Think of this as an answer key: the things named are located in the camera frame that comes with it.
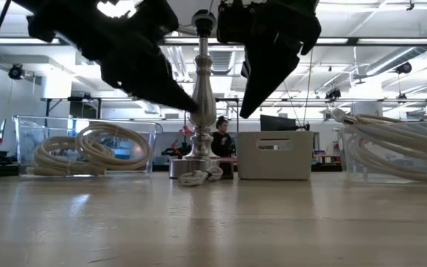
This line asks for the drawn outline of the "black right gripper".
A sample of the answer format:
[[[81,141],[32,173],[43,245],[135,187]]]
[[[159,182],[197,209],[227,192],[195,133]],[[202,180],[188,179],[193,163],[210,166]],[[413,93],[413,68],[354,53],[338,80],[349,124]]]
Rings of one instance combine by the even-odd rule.
[[[316,15],[319,0],[221,0],[216,38],[221,43],[243,43],[241,76],[247,79],[239,115],[247,119],[294,71],[297,56],[317,43],[322,27]],[[247,42],[267,35],[285,37],[275,43]]]

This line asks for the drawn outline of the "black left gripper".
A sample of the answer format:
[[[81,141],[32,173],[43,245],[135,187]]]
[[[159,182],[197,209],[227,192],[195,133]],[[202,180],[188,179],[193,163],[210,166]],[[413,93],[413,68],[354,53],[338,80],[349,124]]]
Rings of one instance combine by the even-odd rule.
[[[102,80],[139,99],[196,112],[198,104],[173,79],[157,45],[179,27],[167,0],[137,0],[121,15],[99,6],[125,0],[13,0],[31,12],[31,37],[51,42],[61,36],[91,61],[100,61]]]

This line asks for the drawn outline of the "black desktop monitor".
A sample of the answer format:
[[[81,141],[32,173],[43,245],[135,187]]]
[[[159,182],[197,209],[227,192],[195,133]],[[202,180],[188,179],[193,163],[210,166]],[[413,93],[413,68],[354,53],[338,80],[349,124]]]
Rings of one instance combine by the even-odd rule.
[[[308,123],[298,125],[295,119],[278,116],[261,115],[259,120],[261,131],[297,131],[299,129],[310,131],[311,127]]]

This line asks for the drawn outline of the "chrome table lamp white shade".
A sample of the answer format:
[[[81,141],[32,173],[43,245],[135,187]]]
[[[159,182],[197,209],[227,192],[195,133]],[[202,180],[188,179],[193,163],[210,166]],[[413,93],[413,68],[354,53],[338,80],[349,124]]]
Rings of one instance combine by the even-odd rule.
[[[182,159],[170,161],[170,178],[176,179],[181,186],[198,186],[206,181],[219,180],[223,170],[220,157],[211,149],[213,137],[211,126],[216,122],[216,100],[211,87],[212,59],[208,54],[208,38],[216,25],[214,14],[208,10],[198,10],[192,17],[196,34],[199,37],[199,54],[195,58],[196,81],[193,100],[199,109],[189,114],[194,134],[191,137],[192,148]]]

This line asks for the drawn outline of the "person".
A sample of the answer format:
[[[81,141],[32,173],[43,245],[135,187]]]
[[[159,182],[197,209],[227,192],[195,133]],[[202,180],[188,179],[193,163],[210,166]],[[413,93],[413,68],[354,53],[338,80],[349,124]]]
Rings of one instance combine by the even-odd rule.
[[[233,140],[227,133],[228,121],[224,116],[220,116],[216,121],[216,131],[211,134],[213,142],[211,143],[212,151],[222,158],[228,158],[232,155]]]

